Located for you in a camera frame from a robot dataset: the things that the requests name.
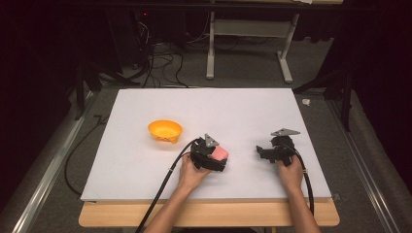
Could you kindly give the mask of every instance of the wire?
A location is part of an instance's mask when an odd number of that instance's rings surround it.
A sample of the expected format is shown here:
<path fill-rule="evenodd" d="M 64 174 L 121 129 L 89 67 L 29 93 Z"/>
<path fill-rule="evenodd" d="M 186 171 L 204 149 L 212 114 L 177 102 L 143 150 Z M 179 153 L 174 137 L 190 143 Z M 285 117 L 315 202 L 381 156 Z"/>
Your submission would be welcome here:
<path fill-rule="evenodd" d="M 151 206 L 149 207 L 148 211 L 146 212 L 145 216 L 143 217 L 142 221 L 140 222 L 139 227 L 137 227 L 136 233 L 139 233 L 144 225 L 146 220 L 148 219 L 149 215 L 151 214 L 153 208 L 155 207 L 155 204 L 157 203 L 158 198 L 160 197 L 161 193 L 163 192 L 163 189 L 166 187 L 167 182 L 169 181 L 170 176 L 173 173 L 173 170 L 176 167 L 176 164 L 178 163 L 178 161 L 183 157 L 184 152 L 188 149 L 188 147 L 190 147 L 194 142 L 196 142 L 198 139 L 194 139 L 191 142 L 189 142 L 184 149 L 181 151 L 181 153 L 179 154 L 179 156 L 176 158 L 176 160 L 173 162 L 172 166 L 169 169 L 169 172 L 167 173 L 166 177 L 163 180 L 163 183 L 160 186 L 160 189 L 157 192 L 157 195 L 154 198 L 154 201 L 152 202 Z"/>
<path fill-rule="evenodd" d="M 293 149 L 285 144 L 282 144 L 283 147 L 291 150 L 292 152 L 294 152 L 297 156 L 297 158 L 300 161 L 300 164 L 302 165 L 302 169 L 303 171 L 306 171 L 306 167 L 305 164 L 303 162 L 302 156 L 300 155 L 299 151 L 297 151 L 297 149 Z M 310 184 L 310 180 L 309 180 L 309 175 L 307 174 L 307 172 L 303 172 L 303 177 L 305 178 L 305 182 L 306 182 L 306 186 L 308 189 L 308 196 L 309 196 L 309 209 L 310 212 L 312 213 L 312 215 L 315 214 L 315 200 L 313 198 L 313 190 L 312 190 L 312 185 Z"/>
<path fill-rule="evenodd" d="M 148 82 L 148 79 L 149 79 L 149 77 L 151 76 L 152 70 L 153 70 L 153 68 L 154 68 L 154 63 L 155 63 L 154 53 L 155 53 L 155 47 L 151 47 L 152 58 L 151 58 L 150 61 L 148 60 L 148 62 L 149 62 L 151 65 L 150 65 L 150 68 L 149 68 L 149 70 L 148 70 L 148 76 L 145 78 L 145 82 L 143 83 L 142 88 L 145 88 L 146 83 Z"/>
<path fill-rule="evenodd" d="M 193 43 L 193 42 L 197 42 L 197 41 L 201 41 L 205 38 L 208 38 L 209 36 L 204 36 L 207 26 L 209 25 L 209 18 L 210 18 L 210 13 L 208 13 L 207 17 L 206 17 L 206 22 L 205 22 L 205 26 L 203 27 L 203 31 L 200 34 L 199 37 L 197 37 L 196 39 L 192 40 L 192 41 L 188 41 L 187 44 Z"/>
<path fill-rule="evenodd" d="M 165 74 L 165 69 L 166 69 L 166 67 L 173 64 L 173 61 L 174 61 L 174 59 L 175 59 L 173 55 L 178 55 L 178 56 L 181 57 L 181 62 L 180 62 L 180 65 L 179 65 L 179 69 L 178 69 L 178 70 L 176 71 L 176 73 L 175 73 L 175 79 L 176 79 L 176 81 L 171 81 L 171 80 L 167 79 L 167 76 L 166 76 L 166 74 Z M 179 77 L 178 77 L 179 73 L 182 71 L 182 68 L 183 68 L 183 63 L 184 63 L 184 56 L 183 56 L 183 55 L 181 55 L 180 53 L 177 53 L 177 52 L 174 52 L 174 53 L 158 53 L 155 57 L 156 57 L 157 59 L 164 59 L 164 60 L 167 61 L 165 64 L 163 64 L 163 65 L 161 65 L 161 66 L 158 66 L 158 67 L 155 67 L 156 69 L 162 68 L 161 73 L 162 73 L 162 76 L 163 76 L 163 78 L 164 78 L 165 80 L 167 80 L 167 81 L 170 82 L 170 83 L 179 84 L 179 85 L 182 85 L 182 86 L 184 86 L 184 87 L 186 87 L 186 88 L 189 88 L 189 86 L 188 86 L 187 84 L 181 82 L 180 79 L 179 79 Z"/>
<path fill-rule="evenodd" d="M 195 49 L 203 49 L 203 48 L 207 48 L 207 47 L 209 47 L 209 41 L 204 41 L 205 39 L 207 39 L 208 37 L 204 37 L 204 38 L 202 38 L 202 39 L 200 39 L 200 40 L 197 40 L 197 41 L 195 41 L 195 42 L 191 42 L 191 43 L 188 43 L 188 46 L 189 47 L 191 47 L 191 48 L 195 48 Z"/>
<path fill-rule="evenodd" d="M 94 116 L 94 117 L 98 117 L 98 118 L 99 118 L 98 121 L 97 121 L 97 123 L 96 123 L 96 125 L 95 125 L 92 129 L 90 129 L 90 131 L 88 131 L 88 132 L 85 134 L 85 136 L 81 139 L 81 141 L 80 141 L 79 143 L 77 143 L 77 144 L 73 147 L 72 151 L 69 153 L 69 155 L 67 156 L 67 159 L 66 159 L 66 161 L 65 161 L 65 163 L 64 163 L 64 180 L 66 181 L 66 184 L 67 184 L 67 186 L 70 188 L 70 190 L 72 190 L 74 193 L 76 193 L 76 194 L 79 195 L 79 196 L 81 196 L 82 193 L 81 193 L 79 190 L 77 190 L 75 187 L 73 187 L 73 185 L 70 184 L 69 178 L 68 178 L 68 174 L 67 174 L 67 170 L 68 170 L 70 158 L 71 158 L 72 155 L 75 153 L 75 151 L 79 148 L 79 146 L 85 141 L 85 139 L 86 139 L 98 126 L 106 124 L 106 123 L 107 123 L 106 120 L 109 118 L 109 116 L 107 116 L 107 117 L 105 117 L 105 118 L 102 119 L 102 116 L 101 116 L 101 115 L 96 115 L 96 116 Z"/>
<path fill-rule="evenodd" d="M 164 53 L 164 52 L 166 52 L 166 51 L 169 51 L 169 50 L 171 50 L 171 48 L 172 48 L 172 43 L 170 43 L 170 42 L 158 42 L 158 43 L 156 43 L 155 45 L 154 45 L 154 47 L 160 47 L 160 46 L 165 46 L 165 45 L 167 45 L 167 49 L 165 49 L 163 52 L 157 52 L 157 53 Z"/>
<path fill-rule="evenodd" d="M 232 45 L 230 48 L 222 49 L 222 48 L 219 48 L 218 40 L 216 40 L 216 42 L 215 42 L 215 49 L 216 50 L 233 50 L 239 45 L 239 40 L 238 40 L 238 37 L 236 37 L 236 36 L 221 36 L 220 39 L 222 39 L 222 41 L 224 43 L 225 42 L 234 42 L 234 45 Z"/>
<path fill-rule="evenodd" d="M 254 41 L 253 41 L 254 39 L 255 39 L 255 38 L 243 36 L 243 37 L 239 37 L 237 40 L 238 40 L 239 42 L 244 43 L 244 44 L 252 44 L 252 45 L 263 45 L 263 44 L 266 44 L 266 43 L 274 40 L 273 37 L 263 37 L 261 41 L 259 41 L 259 42 L 254 42 Z"/>
<path fill-rule="evenodd" d="M 165 60 L 165 61 L 166 61 L 165 64 L 154 67 L 154 69 L 160 69 L 160 68 L 164 68 L 164 67 L 167 66 L 167 65 L 172 64 L 173 56 L 172 56 L 172 58 L 170 58 L 170 59 L 168 59 L 168 58 L 166 58 L 166 57 L 162 57 L 162 56 L 156 56 L 154 59 L 156 59 L 156 60 Z"/>
<path fill-rule="evenodd" d="M 148 44 L 148 41 L 149 41 L 149 28 L 148 28 L 148 26 L 146 26 L 146 24 L 145 23 L 143 23 L 143 22 L 137 22 L 139 25 L 142 25 L 144 28 L 146 28 L 146 31 L 147 31 L 147 33 L 146 33 L 146 42 L 145 42 L 145 45 L 147 45 Z M 141 32 L 141 34 L 140 34 L 140 36 L 141 37 L 143 37 L 143 33 L 144 33 L 144 30 L 142 30 L 142 32 Z"/>

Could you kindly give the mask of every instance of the black clamp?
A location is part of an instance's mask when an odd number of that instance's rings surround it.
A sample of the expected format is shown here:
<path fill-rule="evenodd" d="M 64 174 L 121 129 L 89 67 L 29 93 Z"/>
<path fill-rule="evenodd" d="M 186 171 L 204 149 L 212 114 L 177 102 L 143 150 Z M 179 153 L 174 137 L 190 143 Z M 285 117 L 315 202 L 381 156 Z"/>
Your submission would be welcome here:
<path fill-rule="evenodd" d="M 276 160 L 282 160 L 285 166 L 291 165 L 295 149 L 293 140 L 289 135 L 295 134 L 299 134 L 299 132 L 285 128 L 272 133 L 271 135 L 275 136 L 270 141 L 273 149 L 263 149 L 257 146 L 260 158 L 269 159 L 271 163 L 275 163 Z"/>
<path fill-rule="evenodd" d="M 227 159 L 217 160 L 211 157 L 219 145 L 209 135 L 205 135 L 206 140 L 199 138 L 190 147 L 190 158 L 197 169 L 206 168 L 212 171 L 222 172 Z"/>

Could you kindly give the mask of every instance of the white cardboard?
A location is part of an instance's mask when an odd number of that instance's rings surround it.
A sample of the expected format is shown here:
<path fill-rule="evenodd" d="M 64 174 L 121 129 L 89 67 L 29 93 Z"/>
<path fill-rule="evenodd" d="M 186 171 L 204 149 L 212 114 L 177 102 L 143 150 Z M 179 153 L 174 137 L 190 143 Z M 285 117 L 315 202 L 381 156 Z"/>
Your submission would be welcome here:
<path fill-rule="evenodd" d="M 158 119 L 180 123 L 177 144 L 155 141 L 148 125 Z M 229 152 L 223 172 L 210 174 L 190 197 L 233 201 L 285 199 L 275 164 L 259 158 L 256 146 L 270 149 L 270 133 L 281 128 L 302 155 L 315 198 L 330 192 L 311 140 L 288 88 L 185 88 L 120 90 L 82 195 L 84 201 L 153 200 L 181 150 L 209 134 Z M 179 179 L 179 161 L 160 199 Z M 306 184 L 302 189 L 307 196 Z"/>

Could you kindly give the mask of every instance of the table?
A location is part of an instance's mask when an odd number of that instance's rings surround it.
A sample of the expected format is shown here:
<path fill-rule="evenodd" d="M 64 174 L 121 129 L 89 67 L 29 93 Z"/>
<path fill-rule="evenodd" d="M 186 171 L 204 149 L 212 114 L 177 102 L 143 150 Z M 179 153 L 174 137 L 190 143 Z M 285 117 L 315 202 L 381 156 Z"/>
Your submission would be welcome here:
<path fill-rule="evenodd" d="M 150 136 L 147 125 L 159 117 L 177 119 L 183 125 L 178 144 L 156 142 Z M 206 178 L 190 197 L 176 225 L 291 225 L 287 194 L 274 175 L 275 166 L 260 159 L 256 152 L 256 145 L 270 145 L 268 130 L 281 127 L 301 133 L 293 141 L 311 171 L 316 220 L 320 225 L 336 225 L 338 214 L 288 88 L 121 90 L 82 196 L 86 202 L 80 224 L 138 225 L 158 189 L 153 183 L 162 181 L 176 152 L 199 134 L 209 133 L 231 154 L 227 167 Z M 177 181 L 178 173 L 174 173 L 154 212 Z M 302 190 L 307 196 L 304 183 Z"/>
<path fill-rule="evenodd" d="M 248 3 L 293 3 L 312 2 L 313 4 L 342 4 L 343 0 L 230 0 L 230 2 Z M 292 83 L 292 75 L 286 56 L 288 54 L 294 30 L 297 27 L 299 14 L 293 14 L 291 21 L 260 21 L 260 20 L 236 20 L 217 19 L 215 12 L 210 15 L 209 51 L 207 58 L 206 79 L 212 80 L 215 77 L 215 35 L 235 35 L 253 37 L 277 37 L 285 38 L 285 45 L 282 50 L 276 52 L 282 74 L 286 83 Z"/>

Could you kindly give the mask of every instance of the pink object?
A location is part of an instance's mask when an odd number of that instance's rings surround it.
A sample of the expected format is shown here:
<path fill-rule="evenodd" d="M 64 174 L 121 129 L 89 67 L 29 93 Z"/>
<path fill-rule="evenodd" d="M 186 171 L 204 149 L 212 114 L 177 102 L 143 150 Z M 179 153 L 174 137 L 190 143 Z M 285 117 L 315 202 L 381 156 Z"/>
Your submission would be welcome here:
<path fill-rule="evenodd" d="M 216 146 L 215 150 L 213 151 L 210 157 L 222 161 L 229 157 L 229 153 L 222 147 Z"/>

